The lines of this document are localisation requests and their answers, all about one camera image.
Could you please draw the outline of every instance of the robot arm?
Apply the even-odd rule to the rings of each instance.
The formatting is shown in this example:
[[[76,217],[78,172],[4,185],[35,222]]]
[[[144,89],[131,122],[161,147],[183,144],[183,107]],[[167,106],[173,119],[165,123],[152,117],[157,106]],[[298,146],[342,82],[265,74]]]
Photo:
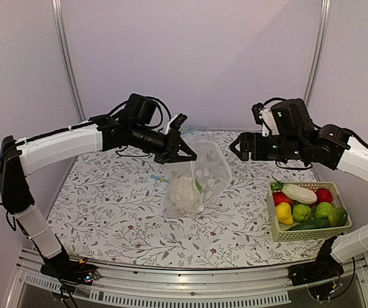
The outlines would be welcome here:
[[[157,108],[161,111],[155,99],[132,94],[121,105],[125,105],[124,109],[114,115],[99,115],[29,139],[15,141],[8,136],[3,140],[0,156],[2,205],[14,215],[18,226],[37,247],[44,259],[41,272],[46,275],[76,284],[89,284],[98,277],[94,266],[69,260],[36,207],[26,176],[70,157],[121,146],[134,146],[145,153],[153,153],[154,160],[160,164],[197,158],[180,137],[179,128],[187,118],[185,115],[175,116],[168,123],[168,131],[161,133],[149,126]]]
[[[280,101],[270,109],[265,106]],[[261,133],[241,133],[230,149],[241,160],[274,160],[286,163],[300,160],[305,166],[318,162],[332,170],[341,170],[368,182],[368,144],[355,132],[332,124],[319,127],[310,119],[301,99],[270,99],[252,107]],[[325,268],[339,264],[363,252],[368,252],[368,225],[337,238],[328,239],[318,254],[311,270],[293,270],[293,282],[309,282],[308,273],[320,273],[317,278],[331,275]]]

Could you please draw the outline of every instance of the floral pattern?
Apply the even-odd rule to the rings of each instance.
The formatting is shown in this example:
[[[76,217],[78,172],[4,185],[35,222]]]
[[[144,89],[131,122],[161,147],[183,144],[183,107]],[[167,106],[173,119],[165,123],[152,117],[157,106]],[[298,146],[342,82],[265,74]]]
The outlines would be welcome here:
[[[272,176],[315,181],[311,171],[289,171],[273,162],[242,162],[228,149],[239,132],[190,132],[188,142],[218,143],[232,170],[226,191],[202,213],[178,219],[160,215],[168,166],[153,157],[120,157],[115,151],[79,156],[48,217],[73,255],[176,268],[222,268],[314,259],[322,241],[273,242],[266,195]],[[128,149],[124,154],[142,154]]]

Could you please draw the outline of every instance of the vertical metal pole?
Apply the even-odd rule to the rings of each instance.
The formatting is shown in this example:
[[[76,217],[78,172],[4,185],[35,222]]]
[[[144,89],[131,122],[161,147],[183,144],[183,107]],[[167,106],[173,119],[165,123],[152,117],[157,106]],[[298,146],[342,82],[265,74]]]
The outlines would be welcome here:
[[[328,28],[329,9],[331,8],[331,0],[322,0],[322,6],[320,9],[319,27],[317,35],[317,44],[315,46],[315,53],[312,58],[311,71],[308,78],[308,82],[305,88],[304,102],[308,107],[311,101],[313,88],[317,79],[320,59],[322,57],[322,49],[324,47],[326,30]]]
[[[60,44],[62,61],[66,70],[69,90],[73,98],[76,114],[80,121],[87,119],[83,110],[80,93],[76,85],[75,74],[73,71],[73,65],[71,63],[71,57],[69,55],[69,48],[67,43],[66,31],[64,26],[64,17],[62,16],[61,0],[51,0],[53,7],[53,15],[55,20],[55,28],[57,29],[58,43]]]

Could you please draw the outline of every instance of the white wall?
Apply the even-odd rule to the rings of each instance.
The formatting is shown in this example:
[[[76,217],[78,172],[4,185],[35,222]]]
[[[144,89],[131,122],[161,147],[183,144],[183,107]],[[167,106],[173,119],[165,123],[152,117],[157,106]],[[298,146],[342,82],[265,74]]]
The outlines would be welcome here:
[[[250,108],[301,97],[321,1],[63,1],[88,116],[133,92],[156,96],[189,124],[255,129]]]
[[[318,125],[351,128],[368,142],[368,1],[332,1],[310,114]],[[321,166],[317,172],[338,184],[355,228],[368,223],[368,184]]]
[[[0,1],[0,145],[76,123],[51,1]],[[38,206],[48,211],[68,168],[63,162],[29,177]],[[0,207],[0,307],[24,238],[10,230]]]

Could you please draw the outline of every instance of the green cucumber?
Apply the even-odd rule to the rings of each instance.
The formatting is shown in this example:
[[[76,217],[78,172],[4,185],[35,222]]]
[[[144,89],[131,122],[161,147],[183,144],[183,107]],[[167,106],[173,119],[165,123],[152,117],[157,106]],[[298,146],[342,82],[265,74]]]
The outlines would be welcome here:
[[[331,225],[327,219],[319,220],[308,220],[300,223],[299,225],[289,228],[288,231],[300,231],[300,230],[313,230],[313,229],[323,229],[329,228]]]

